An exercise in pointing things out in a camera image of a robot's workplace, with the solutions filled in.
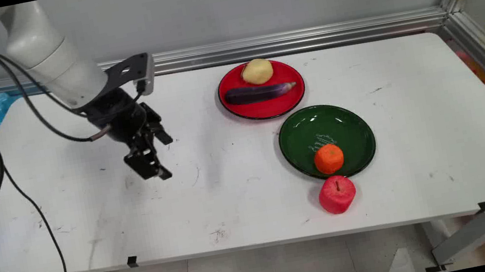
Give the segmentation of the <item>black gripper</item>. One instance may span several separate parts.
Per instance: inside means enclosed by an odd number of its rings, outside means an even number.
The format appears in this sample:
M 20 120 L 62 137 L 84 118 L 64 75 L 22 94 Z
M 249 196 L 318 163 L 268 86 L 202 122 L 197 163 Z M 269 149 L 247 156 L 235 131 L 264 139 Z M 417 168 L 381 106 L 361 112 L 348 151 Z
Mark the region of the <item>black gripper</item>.
M 173 138 L 162 126 L 161 116 L 146 103 L 138 102 L 147 86 L 146 83 L 137 85 L 134 98 L 124 89 L 116 88 L 89 104 L 85 115 L 100 130 L 109 125 L 107 135 L 128 146 L 130 151 L 123 162 L 142 179 L 159 177 L 166 180 L 173 174 L 159 161 L 154 139 L 168 146 Z

